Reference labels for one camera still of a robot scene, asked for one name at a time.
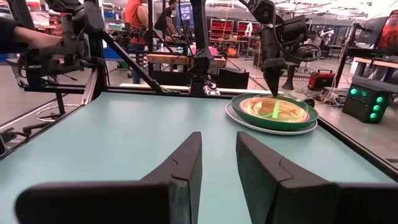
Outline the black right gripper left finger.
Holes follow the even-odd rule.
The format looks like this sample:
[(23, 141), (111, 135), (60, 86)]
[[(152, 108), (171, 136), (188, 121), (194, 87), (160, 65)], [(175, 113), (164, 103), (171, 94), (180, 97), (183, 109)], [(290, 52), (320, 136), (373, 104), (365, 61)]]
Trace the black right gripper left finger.
[(201, 133), (193, 132), (140, 180), (48, 182), (22, 191), (19, 224), (197, 224)]

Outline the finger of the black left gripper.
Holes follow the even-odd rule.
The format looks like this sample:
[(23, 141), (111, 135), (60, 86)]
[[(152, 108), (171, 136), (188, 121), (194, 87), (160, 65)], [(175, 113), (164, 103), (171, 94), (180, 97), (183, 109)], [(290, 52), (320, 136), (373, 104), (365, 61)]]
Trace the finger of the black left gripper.
[(272, 67), (267, 67), (263, 71), (263, 77), (271, 91), (272, 95), (275, 96), (275, 76), (274, 69)]
[(278, 61), (277, 65), (274, 67), (274, 96), (278, 95), (279, 90), (279, 80), (280, 76), (284, 72), (285, 62)]

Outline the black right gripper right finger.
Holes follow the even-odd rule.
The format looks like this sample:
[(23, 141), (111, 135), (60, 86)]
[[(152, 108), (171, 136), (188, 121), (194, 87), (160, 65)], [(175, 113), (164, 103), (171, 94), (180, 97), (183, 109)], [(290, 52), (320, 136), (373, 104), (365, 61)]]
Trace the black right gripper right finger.
[(398, 184), (329, 182), (243, 131), (236, 157), (252, 224), (398, 224)]

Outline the dark green plastic plate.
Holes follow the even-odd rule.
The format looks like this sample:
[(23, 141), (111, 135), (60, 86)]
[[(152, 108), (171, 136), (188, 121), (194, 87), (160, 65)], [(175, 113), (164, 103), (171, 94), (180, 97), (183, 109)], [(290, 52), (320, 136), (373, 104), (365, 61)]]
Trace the dark green plastic plate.
[(234, 111), (250, 124), (278, 131), (296, 131), (317, 121), (314, 107), (285, 95), (245, 93), (231, 100)]

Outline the black case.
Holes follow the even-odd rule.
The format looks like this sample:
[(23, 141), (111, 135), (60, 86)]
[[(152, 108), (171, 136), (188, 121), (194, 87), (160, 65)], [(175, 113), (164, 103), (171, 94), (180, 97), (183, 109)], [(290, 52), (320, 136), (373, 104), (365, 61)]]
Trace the black case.
[(246, 89), (249, 82), (249, 72), (230, 68), (220, 68), (215, 77), (220, 88)]

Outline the person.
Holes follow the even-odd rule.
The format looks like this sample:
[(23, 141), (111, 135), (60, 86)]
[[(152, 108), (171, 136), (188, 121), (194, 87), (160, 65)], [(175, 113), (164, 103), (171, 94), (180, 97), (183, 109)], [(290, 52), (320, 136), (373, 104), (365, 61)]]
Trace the person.
[(165, 35), (165, 40), (167, 42), (172, 42), (174, 40), (172, 36), (177, 33), (177, 30), (172, 22), (172, 12), (176, 9), (176, 7), (177, 0), (170, 0), (169, 6), (162, 11), (154, 25), (154, 29), (159, 35)]
[[(143, 30), (148, 28), (149, 19), (144, 3), (147, 0), (128, 0), (127, 4), (122, 11), (122, 19), (124, 22), (129, 23), (130, 28)], [(129, 50), (132, 51), (145, 51), (146, 40), (140, 35), (139, 37), (132, 37), (129, 43)]]
[(313, 53), (315, 50), (315, 45), (319, 48), (322, 47), (322, 39), (318, 36), (318, 34), (315, 31), (310, 31), (308, 34), (308, 41), (307, 44), (310, 44), (310, 46), (306, 46), (303, 50), (303, 57), (304, 58), (312, 58)]
[(0, 54), (19, 53), (29, 47), (45, 49), (60, 42), (59, 37), (25, 28), (14, 20), (0, 17)]
[(393, 10), (382, 28), (377, 49), (383, 51), (383, 59), (398, 63), (398, 9)]

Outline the red portable power unit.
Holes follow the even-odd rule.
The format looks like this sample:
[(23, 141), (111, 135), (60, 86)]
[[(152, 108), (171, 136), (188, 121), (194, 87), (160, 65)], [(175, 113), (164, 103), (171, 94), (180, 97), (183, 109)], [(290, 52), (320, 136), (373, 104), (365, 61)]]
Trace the red portable power unit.
[(318, 70), (310, 74), (307, 88), (313, 91), (320, 91), (324, 87), (332, 87), (335, 72), (333, 70)]

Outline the white plastic plate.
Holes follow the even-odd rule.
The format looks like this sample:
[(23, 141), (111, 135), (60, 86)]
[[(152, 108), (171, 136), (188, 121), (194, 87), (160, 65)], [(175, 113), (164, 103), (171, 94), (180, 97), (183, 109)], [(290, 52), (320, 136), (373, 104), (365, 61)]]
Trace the white plastic plate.
[(309, 133), (313, 131), (317, 126), (318, 126), (318, 121), (315, 121), (313, 124), (306, 128), (301, 128), (296, 131), (278, 131), (274, 129), (269, 129), (269, 128), (261, 128), (259, 126), (253, 125), (248, 123), (247, 121), (244, 121), (233, 109), (232, 104), (228, 103), (225, 106), (225, 112), (226, 114), (235, 122), (238, 124), (247, 127), (249, 129), (253, 129), (255, 131), (259, 131), (262, 133), (267, 133), (267, 134), (275, 134), (275, 135), (282, 135), (282, 136), (294, 136), (294, 135), (301, 135), (305, 133)]

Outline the red storage shelf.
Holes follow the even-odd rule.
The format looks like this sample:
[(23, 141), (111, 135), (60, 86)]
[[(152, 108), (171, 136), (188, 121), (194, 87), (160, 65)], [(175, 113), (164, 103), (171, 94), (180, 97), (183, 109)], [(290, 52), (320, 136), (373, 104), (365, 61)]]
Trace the red storage shelf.
[(248, 27), (252, 31), (259, 28), (260, 24), (254, 21), (237, 19), (210, 19), (209, 36), (211, 39), (246, 40), (249, 37)]

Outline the black computer with green lights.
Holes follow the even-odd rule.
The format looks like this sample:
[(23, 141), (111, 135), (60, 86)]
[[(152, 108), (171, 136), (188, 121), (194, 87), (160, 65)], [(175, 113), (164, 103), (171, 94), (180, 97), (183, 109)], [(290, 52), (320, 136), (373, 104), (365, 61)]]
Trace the black computer with green lights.
[(352, 83), (342, 112), (362, 123), (380, 123), (388, 106), (390, 94), (364, 83)]

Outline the black monitor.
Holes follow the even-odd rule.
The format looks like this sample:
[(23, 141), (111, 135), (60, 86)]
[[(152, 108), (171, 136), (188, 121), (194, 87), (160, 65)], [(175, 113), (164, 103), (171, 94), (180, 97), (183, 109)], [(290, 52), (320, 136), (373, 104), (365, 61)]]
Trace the black monitor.
[(386, 21), (387, 17), (377, 17), (366, 21), (363, 25), (363, 30), (356, 40), (356, 45), (361, 48), (375, 46)]

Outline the wooden desk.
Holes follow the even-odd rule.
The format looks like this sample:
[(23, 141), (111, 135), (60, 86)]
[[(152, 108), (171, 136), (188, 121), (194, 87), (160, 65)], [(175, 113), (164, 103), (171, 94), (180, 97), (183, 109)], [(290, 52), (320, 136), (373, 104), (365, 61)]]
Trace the wooden desk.
[(386, 62), (386, 61), (382, 61), (382, 60), (366, 59), (366, 58), (360, 58), (360, 57), (355, 57), (354, 61), (357, 63), (366, 63), (366, 64), (371, 64), (371, 65), (376, 65), (376, 66), (398, 69), (398, 62)]

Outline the wooden workbench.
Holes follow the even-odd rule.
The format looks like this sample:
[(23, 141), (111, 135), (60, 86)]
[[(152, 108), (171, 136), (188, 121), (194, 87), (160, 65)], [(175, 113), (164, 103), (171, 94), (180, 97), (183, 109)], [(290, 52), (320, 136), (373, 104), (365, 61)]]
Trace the wooden workbench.
[[(147, 54), (147, 61), (150, 63), (171, 63), (176, 65), (194, 65), (193, 57), (186, 55), (169, 55), (169, 54)], [(215, 58), (213, 60), (215, 67), (225, 67), (226, 60), (224, 58)]]

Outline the blue bin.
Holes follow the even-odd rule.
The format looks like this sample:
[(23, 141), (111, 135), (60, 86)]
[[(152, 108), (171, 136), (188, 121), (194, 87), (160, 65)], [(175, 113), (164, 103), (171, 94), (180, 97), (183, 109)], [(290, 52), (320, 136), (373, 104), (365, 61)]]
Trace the blue bin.
[(106, 60), (121, 60), (122, 58), (117, 54), (117, 52), (115, 50), (113, 50), (111, 47), (105, 47), (103, 49), (104, 52), (104, 58)]

